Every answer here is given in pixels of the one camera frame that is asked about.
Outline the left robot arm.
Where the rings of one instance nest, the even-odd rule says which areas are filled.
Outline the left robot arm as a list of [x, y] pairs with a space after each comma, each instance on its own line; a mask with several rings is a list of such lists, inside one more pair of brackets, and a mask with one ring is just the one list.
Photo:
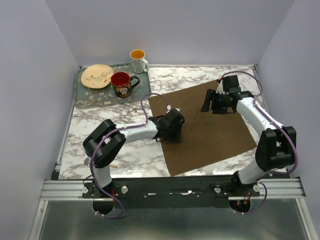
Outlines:
[[173, 195], [186, 192], [177, 177], [112, 178], [110, 165], [125, 144], [140, 140], [179, 143], [185, 118], [176, 108], [165, 115], [149, 117], [145, 122], [116, 125], [104, 120], [82, 143], [90, 158], [91, 183], [84, 183], [82, 197], [126, 198], [127, 195]]

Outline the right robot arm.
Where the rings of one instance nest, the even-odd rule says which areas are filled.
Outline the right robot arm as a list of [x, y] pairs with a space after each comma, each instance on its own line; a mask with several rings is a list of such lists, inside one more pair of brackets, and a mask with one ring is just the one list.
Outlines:
[[224, 115], [232, 109], [242, 115], [260, 135], [255, 151], [255, 159], [245, 168], [236, 171], [230, 183], [230, 191], [241, 196], [254, 184], [273, 171], [298, 165], [296, 148], [297, 132], [292, 126], [284, 126], [276, 121], [258, 103], [258, 97], [240, 87], [237, 71], [223, 74], [218, 87], [206, 91], [201, 112], [212, 111]]

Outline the brown cloth napkin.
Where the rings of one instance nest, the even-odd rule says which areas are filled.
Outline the brown cloth napkin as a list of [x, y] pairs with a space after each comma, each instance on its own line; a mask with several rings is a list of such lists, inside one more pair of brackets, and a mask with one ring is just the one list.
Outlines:
[[229, 175], [254, 160], [256, 132], [238, 113], [201, 112], [206, 91], [216, 87], [208, 82], [149, 99], [154, 117], [165, 113], [168, 101], [185, 118], [181, 142], [155, 142], [148, 147], [146, 166], [153, 176]]

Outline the spoon with wooden handle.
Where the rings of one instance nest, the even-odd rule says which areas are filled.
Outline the spoon with wooden handle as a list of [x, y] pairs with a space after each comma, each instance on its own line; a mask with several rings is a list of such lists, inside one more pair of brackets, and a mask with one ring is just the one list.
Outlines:
[[[87, 165], [87, 166], [90, 165], [90, 162], [91, 162], [91, 159], [90, 159], [89, 157], [87, 157], [87, 158], [84, 160], [84, 164]], [[109, 166], [110, 166], [111, 168], [117, 168], [117, 167], [118, 167], [116, 164], [112, 164], [112, 163], [110, 163]]]

